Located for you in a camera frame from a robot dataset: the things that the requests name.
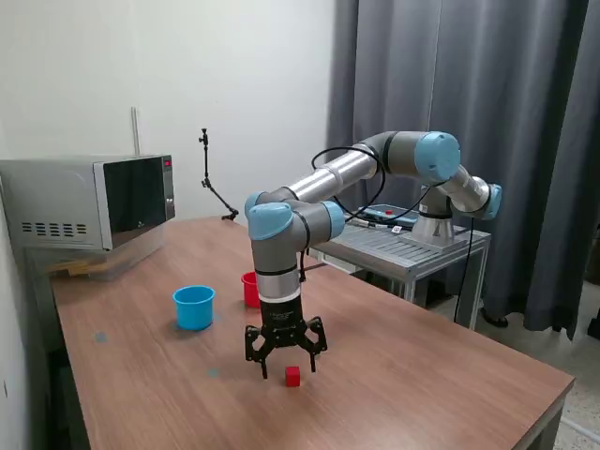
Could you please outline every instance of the blue joint cap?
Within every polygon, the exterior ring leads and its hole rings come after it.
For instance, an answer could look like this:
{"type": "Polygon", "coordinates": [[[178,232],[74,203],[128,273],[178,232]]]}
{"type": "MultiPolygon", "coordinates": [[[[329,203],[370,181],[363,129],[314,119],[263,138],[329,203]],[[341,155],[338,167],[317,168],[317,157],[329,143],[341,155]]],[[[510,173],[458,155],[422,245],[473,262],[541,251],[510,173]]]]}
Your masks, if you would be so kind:
{"type": "Polygon", "coordinates": [[[503,187],[500,185],[489,185],[489,201],[487,202],[486,211],[481,217],[483,220],[491,220],[496,217],[500,209],[500,203],[503,199],[503,187]]]}
{"type": "Polygon", "coordinates": [[[259,197],[261,196],[261,194],[263,194],[264,191],[257,191],[257,192],[252,192],[249,197],[246,199],[246,203],[244,203],[244,214],[246,215],[246,218],[248,218],[248,213],[250,212],[250,209],[252,208],[252,206],[256,205],[256,202],[259,200],[259,197]]]}
{"type": "Polygon", "coordinates": [[[329,239],[333,239],[334,237],[338,237],[341,232],[344,231],[346,218],[344,217],[344,212],[337,203],[322,202],[322,204],[327,208],[329,218],[331,219],[331,235],[329,236],[329,239]]]}
{"type": "Polygon", "coordinates": [[[292,220],[293,212],[287,203],[257,204],[248,211],[248,234],[253,241],[263,241],[283,232],[292,220]]]}
{"type": "Polygon", "coordinates": [[[423,136],[414,147],[414,166],[430,183],[452,178],[460,165],[460,145],[448,133],[432,131],[423,136]]]}

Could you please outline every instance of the blue cup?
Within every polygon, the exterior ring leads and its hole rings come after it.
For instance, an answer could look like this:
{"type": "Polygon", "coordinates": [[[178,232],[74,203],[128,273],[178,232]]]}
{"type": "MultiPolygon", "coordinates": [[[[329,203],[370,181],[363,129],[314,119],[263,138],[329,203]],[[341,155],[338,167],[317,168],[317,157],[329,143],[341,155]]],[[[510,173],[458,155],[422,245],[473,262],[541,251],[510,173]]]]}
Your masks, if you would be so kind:
{"type": "Polygon", "coordinates": [[[177,308],[177,324],[184,330],[200,331],[213,322],[215,290],[208,286],[186,286],[172,295],[177,308]]]}

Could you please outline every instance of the microwave window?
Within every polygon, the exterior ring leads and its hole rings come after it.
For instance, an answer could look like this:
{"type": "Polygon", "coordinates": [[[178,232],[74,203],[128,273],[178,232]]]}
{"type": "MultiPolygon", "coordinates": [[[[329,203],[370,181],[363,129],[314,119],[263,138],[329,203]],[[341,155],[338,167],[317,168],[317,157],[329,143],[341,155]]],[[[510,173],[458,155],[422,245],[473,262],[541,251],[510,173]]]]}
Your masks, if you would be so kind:
{"type": "Polygon", "coordinates": [[[162,171],[160,157],[104,164],[114,248],[166,221],[162,171]]]}

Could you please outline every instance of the floor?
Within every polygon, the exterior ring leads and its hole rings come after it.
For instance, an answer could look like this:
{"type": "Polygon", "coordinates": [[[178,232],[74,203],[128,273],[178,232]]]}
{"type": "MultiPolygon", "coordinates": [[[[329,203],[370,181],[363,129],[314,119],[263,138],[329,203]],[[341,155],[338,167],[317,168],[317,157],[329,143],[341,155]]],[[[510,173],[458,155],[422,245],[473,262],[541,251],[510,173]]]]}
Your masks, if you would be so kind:
{"type": "MultiPolygon", "coordinates": [[[[454,300],[434,308],[445,317],[452,318],[454,300]]],[[[564,331],[531,332],[522,327],[522,316],[508,316],[505,329],[487,324],[481,317],[476,330],[522,353],[544,361],[574,375],[575,387],[566,400],[563,415],[582,427],[600,434],[600,340],[586,334],[590,319],[600,308],[600,286],[585,283],[581,294],[578,327],[571,342],[564,331]]],[[[561,424],[555,450],[600,450],[600,445],[561,424]]]]}

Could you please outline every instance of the microwave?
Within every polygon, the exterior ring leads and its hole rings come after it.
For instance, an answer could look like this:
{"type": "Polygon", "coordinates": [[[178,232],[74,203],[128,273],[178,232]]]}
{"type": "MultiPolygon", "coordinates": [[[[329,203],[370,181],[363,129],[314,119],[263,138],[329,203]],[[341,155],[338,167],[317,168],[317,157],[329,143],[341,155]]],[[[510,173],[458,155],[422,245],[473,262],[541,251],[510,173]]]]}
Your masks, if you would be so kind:
{"type": "Polygon", "coordinates": [[[175,216],[170,155],[2,160],[0,183],[23,247],[111,250],[175,216]]]}

